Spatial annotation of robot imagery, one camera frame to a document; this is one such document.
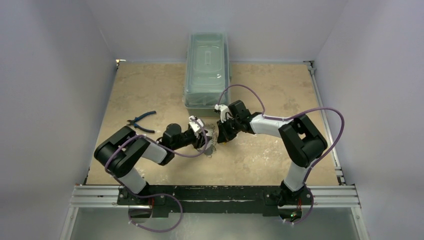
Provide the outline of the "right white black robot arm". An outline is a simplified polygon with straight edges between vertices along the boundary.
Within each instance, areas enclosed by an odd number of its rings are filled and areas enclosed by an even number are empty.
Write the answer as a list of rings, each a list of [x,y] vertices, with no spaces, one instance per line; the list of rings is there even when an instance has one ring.
[[[279,193],[272,195],[272,198],[280,207],[296,204],[306,190],[312,164],[328,147],[326,139],[310,118],[305,114],[283,119],[262,112],[251,113],[241,100],[230,105],[217,104],[214,111],[220,116],[217,121],[219,144],[233,140],[240,132],[282,139],[291,164],[280,184]]]

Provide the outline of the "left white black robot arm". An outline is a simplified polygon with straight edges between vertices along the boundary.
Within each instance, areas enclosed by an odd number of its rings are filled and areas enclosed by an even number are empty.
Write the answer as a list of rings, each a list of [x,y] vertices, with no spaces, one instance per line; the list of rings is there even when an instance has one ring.
[[[206,154],[212,146],[213,134],[214,127],[200,119],[190,121],[186,131],[182,131],[179,124],[171,123],[157,140],[138,135],[124,126],[102,142],[93,157],[128,189],[132,201],[142,205],[148,201],[151,191],[149,183],[135,168],[138,160],[143,158],[165,166],[178,155],[178,149],[187,146],[192,146],[199,155]]]

